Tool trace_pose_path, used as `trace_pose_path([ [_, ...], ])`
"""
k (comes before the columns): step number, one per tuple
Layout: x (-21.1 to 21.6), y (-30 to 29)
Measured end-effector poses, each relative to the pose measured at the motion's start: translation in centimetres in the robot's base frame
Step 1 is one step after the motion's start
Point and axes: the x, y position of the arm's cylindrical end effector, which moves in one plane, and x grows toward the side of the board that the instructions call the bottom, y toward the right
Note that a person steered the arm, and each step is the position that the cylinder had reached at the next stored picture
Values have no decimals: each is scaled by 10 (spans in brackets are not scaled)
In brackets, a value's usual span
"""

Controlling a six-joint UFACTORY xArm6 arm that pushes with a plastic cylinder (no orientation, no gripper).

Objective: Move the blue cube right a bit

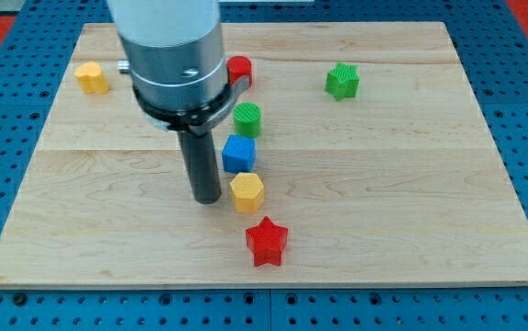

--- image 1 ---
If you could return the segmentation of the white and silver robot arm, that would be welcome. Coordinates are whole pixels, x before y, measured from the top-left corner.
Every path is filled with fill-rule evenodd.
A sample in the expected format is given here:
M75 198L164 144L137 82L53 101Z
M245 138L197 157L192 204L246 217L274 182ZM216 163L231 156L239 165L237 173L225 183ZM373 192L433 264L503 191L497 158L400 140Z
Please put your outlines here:
M133 92L166 131L202 136L250 87L229 78L216 0L108 0L129 63Z

